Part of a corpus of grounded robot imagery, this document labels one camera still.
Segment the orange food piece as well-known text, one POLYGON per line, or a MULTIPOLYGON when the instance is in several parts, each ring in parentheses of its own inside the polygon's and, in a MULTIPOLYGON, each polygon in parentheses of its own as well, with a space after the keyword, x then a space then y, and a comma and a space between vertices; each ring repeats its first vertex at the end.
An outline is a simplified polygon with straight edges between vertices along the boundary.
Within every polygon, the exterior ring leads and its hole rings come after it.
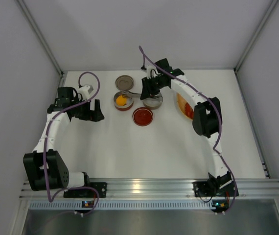
POLYGON ((124 96, 120 95, 116 98, 116 104, 118 106, 124 106, 127 103, 127 98, 125 98, 124 96))

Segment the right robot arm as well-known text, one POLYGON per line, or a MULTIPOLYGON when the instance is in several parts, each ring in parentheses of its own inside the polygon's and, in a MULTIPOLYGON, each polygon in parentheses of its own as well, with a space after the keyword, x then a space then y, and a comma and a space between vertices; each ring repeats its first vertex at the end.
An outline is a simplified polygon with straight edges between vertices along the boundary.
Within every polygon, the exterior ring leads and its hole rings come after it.
POLYGON ((141 70, 146 72, 142 82, 140 98, 142 100, 157 96, 164 87, 179 94, 193 109, 192 127, 197 135, 205 139, 210 148, 206 157, 209 165, 208 180, 199 186, 199 197, 237 196, 237 184, 230 167, 222 156, 220 139, 222 136, 222 112, 220 100, 209 98, 195 88, 181 69, 173 69, 166 58, 152 65, 143 64, 141 70))

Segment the red sausage piece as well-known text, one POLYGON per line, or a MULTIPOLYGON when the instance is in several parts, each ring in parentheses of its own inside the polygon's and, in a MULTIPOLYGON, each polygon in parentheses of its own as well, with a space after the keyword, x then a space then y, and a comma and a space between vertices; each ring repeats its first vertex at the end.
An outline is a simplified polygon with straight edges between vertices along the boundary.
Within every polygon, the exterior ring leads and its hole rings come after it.
POLYGON ((190 115, 193 113, 193 109, 188 103, 185 104, 185 113, 186 115, 190 115))

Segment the red octopus sausage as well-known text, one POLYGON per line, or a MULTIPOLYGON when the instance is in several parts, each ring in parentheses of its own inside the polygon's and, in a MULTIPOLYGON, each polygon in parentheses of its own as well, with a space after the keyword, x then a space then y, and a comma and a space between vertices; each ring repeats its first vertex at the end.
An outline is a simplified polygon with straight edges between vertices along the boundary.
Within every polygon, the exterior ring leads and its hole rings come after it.
POLYGON ((190 112, 187 112, 187 116, 188 116, 190 119, 193 119, 193 118, 194 118, 194 111, 191 110, 190 112))

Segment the metal tongs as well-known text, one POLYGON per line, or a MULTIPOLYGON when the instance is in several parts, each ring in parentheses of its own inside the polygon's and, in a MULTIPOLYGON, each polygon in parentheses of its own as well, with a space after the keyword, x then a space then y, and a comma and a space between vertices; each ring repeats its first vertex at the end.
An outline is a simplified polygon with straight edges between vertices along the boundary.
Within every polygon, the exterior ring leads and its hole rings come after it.
POLYGON ((154 95, 154 96, 148 96, 148 97, 142 97, 142 94, 139 93, 134 93, 131 91, 121 91, 121 94, 125 97, 130 97, 130 98, 139 98, 140 100, 158 100, 158 101, 163 101, 163 96, 161 93, 154 95))

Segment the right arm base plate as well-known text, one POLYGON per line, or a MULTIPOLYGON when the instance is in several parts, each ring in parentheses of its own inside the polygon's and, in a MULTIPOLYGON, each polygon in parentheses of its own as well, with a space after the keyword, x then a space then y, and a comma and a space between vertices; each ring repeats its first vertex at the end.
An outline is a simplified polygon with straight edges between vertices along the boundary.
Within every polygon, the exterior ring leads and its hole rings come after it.
POLYGON ((223 185, 222 187, 215 188, 210 186, 207 181, 196 181, 193 183, 193 188, 196 197, 229 197, 238 196, 238 191, 235 191, 234 182, 223 185))

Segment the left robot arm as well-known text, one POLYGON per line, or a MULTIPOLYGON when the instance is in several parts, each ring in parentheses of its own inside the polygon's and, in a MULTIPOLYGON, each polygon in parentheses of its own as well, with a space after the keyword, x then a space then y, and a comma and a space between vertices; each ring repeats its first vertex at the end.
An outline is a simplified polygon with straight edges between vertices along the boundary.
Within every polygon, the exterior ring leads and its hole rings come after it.
POLYGON ((70 172, 59 150, 63 136, 72 118, 99 122, 104 119, 100 101, 93 97, 91 85, 61 87, 54 103, 47 109, 47 120, 43 133, 31 153, 23 157, 23 165, 33 191, 89 186, 90 179, 85 172, 70 172))

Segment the red round lid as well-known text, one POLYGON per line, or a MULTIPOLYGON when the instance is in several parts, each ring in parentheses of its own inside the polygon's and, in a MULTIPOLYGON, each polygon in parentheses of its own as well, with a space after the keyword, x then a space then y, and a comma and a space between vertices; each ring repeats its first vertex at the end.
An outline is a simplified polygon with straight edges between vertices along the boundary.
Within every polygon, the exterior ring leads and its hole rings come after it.
POLYGON ((146 107, 139 107, 132 114, 133 122, 138 126, 147 126, 153 121, 153 112, 146 107))

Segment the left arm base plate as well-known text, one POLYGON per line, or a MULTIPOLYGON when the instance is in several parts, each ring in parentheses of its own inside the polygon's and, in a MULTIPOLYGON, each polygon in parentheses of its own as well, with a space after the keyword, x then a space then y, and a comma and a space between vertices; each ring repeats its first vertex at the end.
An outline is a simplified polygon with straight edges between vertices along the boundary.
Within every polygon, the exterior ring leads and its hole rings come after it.
POLYGON ((91 182, 88 186, 70 188, 64 192, 64 198, 106 198, 107 183, 91 182))

